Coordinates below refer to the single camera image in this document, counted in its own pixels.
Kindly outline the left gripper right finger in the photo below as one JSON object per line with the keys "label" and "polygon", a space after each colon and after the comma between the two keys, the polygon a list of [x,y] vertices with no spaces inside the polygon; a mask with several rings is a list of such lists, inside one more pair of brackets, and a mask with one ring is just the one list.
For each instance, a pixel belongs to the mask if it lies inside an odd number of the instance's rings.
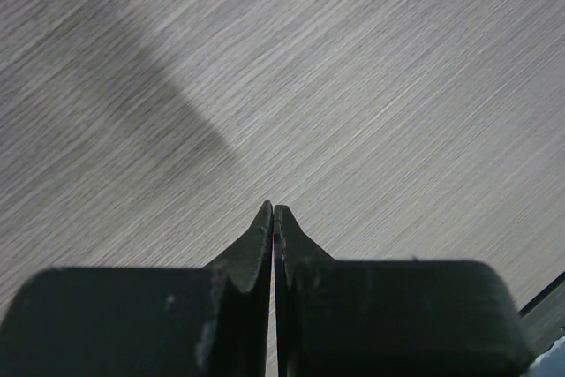
{"label": "left gripper right finger", "polygon": [[509,290],[475,260],[337,260],[275,208],[282,376],[519,376],[534,359]]}

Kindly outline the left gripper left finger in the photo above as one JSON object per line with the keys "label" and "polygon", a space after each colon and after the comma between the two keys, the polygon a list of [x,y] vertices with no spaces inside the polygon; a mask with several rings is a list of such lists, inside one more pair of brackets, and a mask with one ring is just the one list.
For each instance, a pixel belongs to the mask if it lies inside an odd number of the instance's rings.
{"label": "left gripper left finger", "polygon": [[49,268],[1,324],[4,376],[261,376],[273,208],[201,268]]}

